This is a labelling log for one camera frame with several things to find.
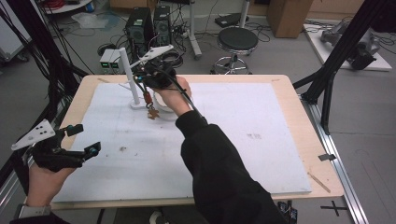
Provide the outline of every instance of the wrist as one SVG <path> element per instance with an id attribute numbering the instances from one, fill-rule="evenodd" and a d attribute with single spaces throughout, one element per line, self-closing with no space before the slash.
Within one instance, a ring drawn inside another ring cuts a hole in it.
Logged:
<path id="1" fill-rule="evenodd" d="M 181 115 L 183 115 L 183 114 L 185 114 L 185 113 L 187 113 L 187 112 L 189 112 L 189 111 L 191 111 L 191 108 L 190 108 L 188 105 L 178 107 L 178 108 L 176 108 L 176 109 L 174 110 L 175 114 L 176 114 L 178 117 L 180 117 Z"/>
<path id="2" fill-rule="evenodd" d="M 26 205 L 30 207 L 43 207 L 50 205 L 51 197 L 47 197 L 43 194 L 29 193 L 26 198 Z"/>

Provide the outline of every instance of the white board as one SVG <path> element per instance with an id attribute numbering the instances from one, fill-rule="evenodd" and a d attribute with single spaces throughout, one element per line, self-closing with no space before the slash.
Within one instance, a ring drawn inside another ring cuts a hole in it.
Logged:
<path id="1" fill-rule="evenodd" d="M 274 90 L 267 83 L 191 83 L 193 101 L 233 141 L 251 176 L 271 193 L 311 191 Z M 72 150 L 101 141 L 102 151 L 64 183 L 55 202 L 192 197 L 173 120 L 132 110 L 132 95 L 100 84 Z"/>
<path id="2" fill-rule="evenodd" d="M 315 30 L 319 29 L 320 26 L 318 25 L 311 25 L 311 24 L 305 24 L 304 25 L 305 29 L 308 30 Z M 322 31 L 319 30 L 317 33 L 313 32 L 307 32 L 309 40 L 311 41 L 312 46 L 315 49 L 315 52 L 317 53 L 320 61 L 322 64 L 326 62 L 326 60 L 329 58 L 330 53 L 333 50 L 333 46 L 331 43 L 323 43 L 320 41 L 320 37 L 322 35 Z M 381 57 L 378 53 L 375 53 L 373 57 L 376 58 L 376 61 L 373 61 L 370 63 L 367 67 L 365 67 L 363 70 L 372 70 L 372 71 L 390 71 L 392 67 L 385 61 L 384 58 Z M 345 61 L 343 65 L 341 65 L 341 68 L 345 69 L 353 69 L 352 66 L 349 64 L 349 62 Z"/>

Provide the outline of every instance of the person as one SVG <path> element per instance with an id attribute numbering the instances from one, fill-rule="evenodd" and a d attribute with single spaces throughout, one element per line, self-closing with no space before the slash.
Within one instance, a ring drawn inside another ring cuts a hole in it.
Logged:
<path id="1" fill-rule="evenodd" d="M 191 95 L 184 77 L 178 84 Z M 191 110 L 179 91 L 155 90 L 178 116 L 176 126 L 185 140 L 181 157 L 190 171 L 195 206 L 211 224 L 285 224 L 271 194 L 254 181 L 233 143 L 216 124 L 207 124 L 199 113 Z M 58 173 L 33 165 L 30 168 L 28 206 L 49 205 L 73 169 Z M 26 217 L 11 221 L 23 223 L 67 223 L 52 213 L 44 217 Z"/>

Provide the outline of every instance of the white rod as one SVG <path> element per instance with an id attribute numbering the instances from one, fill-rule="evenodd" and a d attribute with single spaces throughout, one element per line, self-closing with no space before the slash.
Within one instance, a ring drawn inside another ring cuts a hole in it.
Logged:
<path id="1" fill-rule="evenodd" d="M 125 48 L 120 49 L 120 56 L 122 59 L 122 65 L 124 66 L 125 74 L 129 80 L 129 86 L 131 88 L 132 96 L 134 97 L 134 103 L 136 105 L 140 104 L 139 96 L 137 95 L 136 84 L 134 84 L 134 77 L 129 65 L 128 55 L 126 54 Z"/>
<path id="2" fill-rule="evenodd" d="M 190 30 L 187 31 L 187 34 L 189 36 L 189 40 L 191 42 L 192 49 L 194 50 L 195 54 L 195 60 L 201 58 L 202 52 L 201 49 L 199 48 L 197 39 L 195 38 L 195 0 L 190 0 Z"/>
<path id="3" fill-rule="evenodd" d="M 241 20 L 239 21 L 239 27 L 241 28 L 245 27 L 245 21 L 247 20 L 249 4 L 250 4 L 250 0 L 245 0 L 244 4 L 242 5 Z"/>

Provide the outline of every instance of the black clamp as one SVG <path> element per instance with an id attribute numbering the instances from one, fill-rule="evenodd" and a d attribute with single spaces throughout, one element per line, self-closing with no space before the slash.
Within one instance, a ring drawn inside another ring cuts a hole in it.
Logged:
<path id="1" fill-rule="evenodd" d="M 95 157 L 101 149 L 100 142 L 94 143 L 84 148 L 84 151 L 68 151 L 61 148 L 62 140 L 67 136 L 72 136 L 83 132 L 81 124 L 76 126 L 69 125 L 66 128 L 55 131 L 55 135 L 34 144 L 30 148 L 35 163 L 39 167 L 50 169 L 52 172 L 58 172 L 63 168 L 78 168 L 84 161 Z"/>
<path id="2" fill-rule="evenodd" d="M 321 161 L 326 161 L 326 160 L 333 161 L 337 159 L 333 154 L 323 154 L 318 157 Z"/>

